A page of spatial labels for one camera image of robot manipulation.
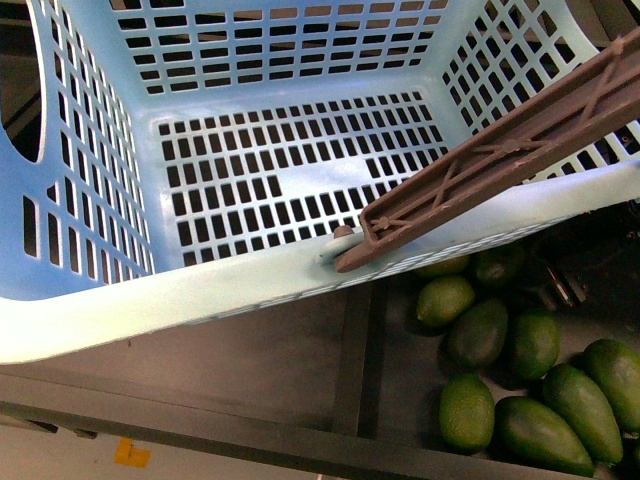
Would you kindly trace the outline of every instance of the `brown plastic strip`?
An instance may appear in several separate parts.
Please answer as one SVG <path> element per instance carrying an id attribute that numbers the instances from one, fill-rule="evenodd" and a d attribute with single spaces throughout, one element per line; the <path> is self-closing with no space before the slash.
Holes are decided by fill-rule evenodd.
<path id="1" fill-rule="evenodd" d="M 640 28 L 369 204 L 354 270 L 640 118 Z"/>

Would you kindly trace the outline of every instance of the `laundry basket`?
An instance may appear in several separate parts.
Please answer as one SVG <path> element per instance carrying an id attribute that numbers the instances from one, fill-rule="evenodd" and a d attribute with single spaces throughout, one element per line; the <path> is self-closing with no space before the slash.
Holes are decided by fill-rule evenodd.
<path id="1" fill-rule="evenodd" d="M 29 8 L 42 135 L 31 162 L 0 133 L 2 362 L 328 292 L 638 196 L 634 122 L 380 260 L 331 264 L 352 242 L 337 226 L 357 231 L 364 205 L 595 55 L 564 2 Z"/>

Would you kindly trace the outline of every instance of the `floor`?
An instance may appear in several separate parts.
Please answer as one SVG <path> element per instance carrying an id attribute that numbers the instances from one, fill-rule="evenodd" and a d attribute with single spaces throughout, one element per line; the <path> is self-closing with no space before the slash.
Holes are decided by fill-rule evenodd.
<path id="1" fill-rule="evenodd" d="M 151 450 L 147 467 L 114 462 L 118 437 L 93 440 L 65 429 L 44 433 L 0 426 L 0 476 L 3 480 L 316 480 L 317 475 L 245 462 L 164 445 L 134 442 Z"/>

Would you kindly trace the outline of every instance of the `avocado pile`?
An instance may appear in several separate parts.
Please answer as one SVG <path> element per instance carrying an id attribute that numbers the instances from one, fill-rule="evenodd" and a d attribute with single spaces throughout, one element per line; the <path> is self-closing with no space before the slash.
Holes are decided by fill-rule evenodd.
<path id="1" fill-rule="evenodd" d="M 623 434 L 640 434 L 640 355 L 600 339 L 582 352 L 580 369 L 556 365 L 555 317 L 539 308 L 510 314 L 500 298 L 525 258 L 512 244 L 416 270 L 428 280 L 416 315 L 425 327 L 446 329 L 447 355 L 466 372 L 442 391 L 440 431 L 458 452 L 495 443 L 521 463 L 592 477 L 595 462 L 622 460 Z M 509 396 L 496 405 L 479 376 L 491 365 L 539 381 L 540 399 Z M 640 443 L 634 454 L 640 459 Z"/>

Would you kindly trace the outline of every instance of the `yellow tag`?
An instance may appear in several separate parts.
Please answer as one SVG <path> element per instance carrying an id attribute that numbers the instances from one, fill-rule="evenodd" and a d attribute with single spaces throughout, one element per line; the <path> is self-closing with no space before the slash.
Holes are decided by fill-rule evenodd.
<path id="1" fill-rule="evenodd" d="M 150 457 L 151 450 L 133 448 L 133 440 L 123 437 L 116 450 L 115 462 L 129 467 L 145 468 Z"/>

